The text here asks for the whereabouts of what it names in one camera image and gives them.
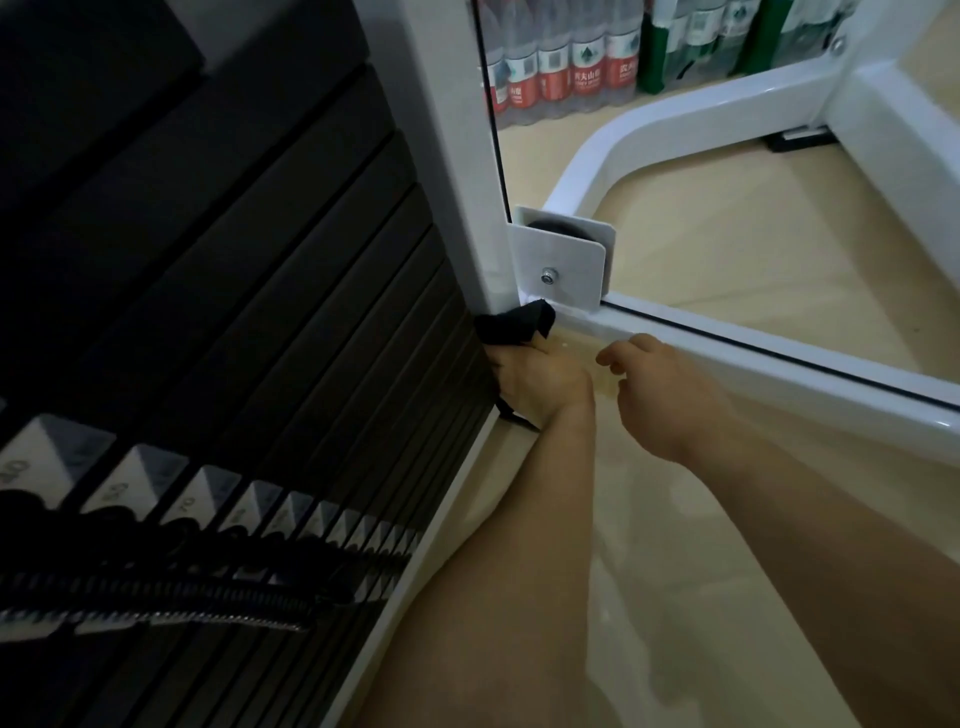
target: beige floor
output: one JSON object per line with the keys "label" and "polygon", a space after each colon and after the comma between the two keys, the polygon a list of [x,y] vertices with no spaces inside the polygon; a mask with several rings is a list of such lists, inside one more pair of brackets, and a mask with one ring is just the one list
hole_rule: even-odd
{"label": "beige floor", "polygon": [[[598,393],[591,728],[855,726],[707,489],[626,435],[613,377],[590,364],[599,342],[559,336],[590,366]],[[804,462],[960,562],[958,471],[768,407],[737,406]],[[533,442],[526,430],[496,425],[420,584],[491,512]]]}
{"label": "beige floor", "polygon": [[[945,18],[904,64],[960,110],[960,64],[944,61],[960,3]],[[511,204],[541,206],[622,112],[501,133]],[[658,164],[594,217],[617,228],[612,291],[960,382],[960,296],[838,145],[773,155],[749,142]]]}

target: hand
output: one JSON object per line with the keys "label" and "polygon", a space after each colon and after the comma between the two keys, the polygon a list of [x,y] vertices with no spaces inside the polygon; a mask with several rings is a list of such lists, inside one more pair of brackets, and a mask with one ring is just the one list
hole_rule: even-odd
{"label": "hand", "polygon": [[597,354],[620,381],[620,419],[640,446],[688,466],[698,452],[742,425],[720,387],[676,349],[650,334],[615,341]]}
{"label": "hand", "polygon": [[546,426],[559,412],[583,406],[593,412],[593,380],[573,357],[554,352],[539,334],[521,347],[485,347],[500,395],[534,425]]}

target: horizontal white metal bar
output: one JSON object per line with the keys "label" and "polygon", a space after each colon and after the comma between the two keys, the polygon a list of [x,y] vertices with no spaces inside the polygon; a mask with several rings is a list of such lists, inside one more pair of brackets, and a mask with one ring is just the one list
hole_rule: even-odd
{"label": "horizontal white metal bar", "polygon": [[403,571],[403,575],[400,577],[400,581],[397,583],[394,593],[391,595],[389,601],[387,601],[386,606],[383,608],[383,612],[380,613],[379,619],[373,626],[373,630],[367,637],[367,641],[364,642],[364,645],[361,648],[360,653],[357,655],[356,660],[353,661],[353,667],[350,669],[347,678],[344,680],[344,684],[341,686],[340,691],[337,692],[337,696],[330,705],[330,709],[327,711],[326,716],[321,723],[321,728],[326,728],[327,726],[333,728],[340,723],[340,719],[344,714],[344,710],[347,708],[347,705],[353,698],[353,694],[356,691],[357,686],[360,684],[361,678],[364,676],[364,673],[367,671],[367,669],[370,668],[373,658],[379,652],[380,647],[386,639],[388,633],[392,633],[396,622],[402,616],[401,610],[405,611],[410,600],[413,598],[413,596],[410,594],[410,590],[417,583],[427,554],[431,553],[432,546],[437,540],[437,534],[440,533],[440,529],[444,526],[447,517],[450,515],[450,509],[453,507],[453,503],[463,490],[464,483],[467,482],[467,476],[469,475],[470,469],[473,468],[473,464],[480,455],[480,450],[483,449],[484,444],[487,442],[487,438],[490,437],[490,433],[493,430],[493,426],[496,424],[498,417],[499,412],[496,407],[494,407],[491,410],[490,415],[487,417],[487,420],[480,428],[480,432],[477,435],[476,440],[473,441],[473,445],[470,446],[470,450],[467,453],[467,456],[464,458],[463,465],[460,466],[460,470],[458,470],[457,474],[454,476],[453,482],[450,483],[450,487],[446,491],[444,499],[440,502],[440,506],[437,508],[437,513],[434,515],[433,521],[430,522],[430,525],[427,526],[426,531],[424,531],[423,539],[420,541],[420,545],[418,546],[417,550],[414,551],[414,555],[410,560],[410,564]]}
{"label": "horizontal white metal bar", "polygon": [[800,359],[814,366],[832,369],[847,376],[867,379],[885,387],[893,387],[904,392],[960,407],[960,383],[953,383],[916,372],[907,372],[897,367],[888,367],[870,359],[861,359],[858,356],[804,344],[794,339],[787,339],[755,328],[728,324],[724,321],[711,319],[708,316],[701,316],[662,303],[644,301],[620,293],[610,293],[604,296],[604,301],[629,308],[640,314],[666,319],[684,327],[696,328],[714,336],[732,339],[750,347],[764,349],[781,356],[789,356],[792,359]]}
{"label": "horizontal white metal bar", "polygon": [[892,61],[851,74],[826,119],[960,291],[960,125]]}
{"label": "horizontal white metal bar", "polygon": [[604,342],[647,332],[690,354],[729,391],[809,420],[960,465],[960,413],[783,361],[702,334],[601,307],[558,306],[558,324]]}
{"label": "horizontal white metal bar", "polygon": [[826,54],[627,111],[580,147],[543,209],[591,217],[637,169],[801,127],[820,111],[840,69]]}

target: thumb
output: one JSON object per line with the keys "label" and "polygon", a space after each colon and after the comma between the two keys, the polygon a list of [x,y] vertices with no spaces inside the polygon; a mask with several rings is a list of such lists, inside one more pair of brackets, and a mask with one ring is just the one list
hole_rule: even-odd
{"label": "thumb", "polygon": [[614,341],[597,354],[596,362],[601,367],[610,367],[614,374],[630,374],[642,366],[644,356],[646,354],[629,341]]}

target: person's right hand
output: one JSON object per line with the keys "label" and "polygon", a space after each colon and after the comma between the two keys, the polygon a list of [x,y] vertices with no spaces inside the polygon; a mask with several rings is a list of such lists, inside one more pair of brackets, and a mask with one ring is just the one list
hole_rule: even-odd
{"label": "person's right hand", "polygon": [[597,354],[620,380],[620,419],[657,457],[689,465],[697,453],[743,425],[712,379],[673,347],[647,333],[615,341]]}

